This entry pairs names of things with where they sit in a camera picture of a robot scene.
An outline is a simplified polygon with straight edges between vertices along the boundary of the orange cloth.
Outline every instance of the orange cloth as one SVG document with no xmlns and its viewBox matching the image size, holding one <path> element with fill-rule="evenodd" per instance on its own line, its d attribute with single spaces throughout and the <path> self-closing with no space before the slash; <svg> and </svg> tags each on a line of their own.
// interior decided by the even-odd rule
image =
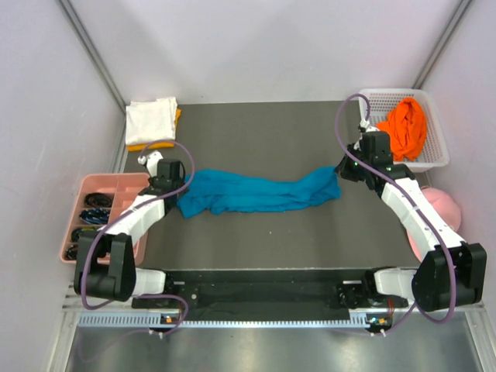
<svg viewBox="0 0 496 372">
<path fill-rule="evenodd" d="M 387 115 L 386 122 L 377 124 L 391 138 L 394 161 L 415 160 L 422 152 L 427 137 L 427 118 L 413 98 L 405 98 Z"/>
<path fill-rule="evenodd" d="M 181 116 L 181 110 L 178 108 L 176 110 L 176 119 L 174 120 L 175 127 L 177 128 L 177 122 L 179 121 L 179 116 Z M 144 149 L 146 146 L 146 143 L 142 145 L 126 145 L 126 149 L 128 151 L 141 151 Z M 174 147 L 173 143 L 168 143 L 168 142 L 162 142 L 162 143 L 155 143 L 154 145 L 148 147 L 150 150 L 154 149 L 164 149 L 167 147 Z"/>
</svg>

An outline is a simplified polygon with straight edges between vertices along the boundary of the white panel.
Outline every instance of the white panel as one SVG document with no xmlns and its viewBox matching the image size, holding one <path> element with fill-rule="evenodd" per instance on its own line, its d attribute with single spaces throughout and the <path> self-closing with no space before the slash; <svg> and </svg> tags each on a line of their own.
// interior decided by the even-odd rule
<svg viewBox="0 0 496 372">
<path fill-rule="evenodd" d="M 74 0 L 126 100 L 340 100 L 409 88 L 451 0 Z"/>
<path fill-rule="evenodd" d="M 496 2 L 478 0 L 428 80 L 436 101 L 450 164 L 431 170 L 435 187 L 462 208 L 460 235 L 487 251 L 484 300 L 496 326 Z"/>
<path fill-rule="evenodd" d="M 123 116 L 55 1 L 1 10 L 0 360 L 38 371 L 73 275 L 58 252 L 74 197 L 109 170 Z"/>
</svg>

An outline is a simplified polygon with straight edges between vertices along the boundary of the crumpled orange towel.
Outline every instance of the crumpled orange towel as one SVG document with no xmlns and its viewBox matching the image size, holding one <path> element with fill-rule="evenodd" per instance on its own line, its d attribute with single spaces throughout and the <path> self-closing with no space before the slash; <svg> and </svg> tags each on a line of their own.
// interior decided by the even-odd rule
<svg viewBox="0 0 496 372">
<path fill-rule="evenodd" d="M 387 121 L 377 124 L 391 138 L 394 161 L 415 160 L 427 138 L 427 118 L 413 98 L 405 98 L 389 112 Z"/>
</svg>

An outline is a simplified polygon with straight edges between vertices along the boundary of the blue towel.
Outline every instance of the blue towel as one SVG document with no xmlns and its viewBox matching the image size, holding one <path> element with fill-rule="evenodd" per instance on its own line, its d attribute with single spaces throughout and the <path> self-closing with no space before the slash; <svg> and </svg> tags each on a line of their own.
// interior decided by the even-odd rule
<svg viewBox="0 0 496 372">
<path fill-rule="evenodd" d="M 321 205 L 341 196 L 334 167 L 323 167 L 296 182 L 275 182 L 220 170 L 200 170 L 179 199 L 186 219 L 206 209 L 222 212 L 284 212 Z"/>
</svg>

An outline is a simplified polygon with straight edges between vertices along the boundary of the reflective metal surface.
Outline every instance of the reflective metal surface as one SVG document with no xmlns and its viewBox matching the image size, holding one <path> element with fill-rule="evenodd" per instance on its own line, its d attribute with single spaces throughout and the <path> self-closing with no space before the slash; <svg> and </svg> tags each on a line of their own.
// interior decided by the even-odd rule
<svg viewBox="0 0 496 372">
<path fill-rule="evenodd" d="M 75 342 L 91 357 L 128 331 L 78 329 Z M 132 335 L 88 364 L 76 349 L 67 371 L 482 370 L 463 313 L 441 326 L 414 314 L 386 338 L 328 329 L 181 329 L 164 340 Z"/>
</svg>

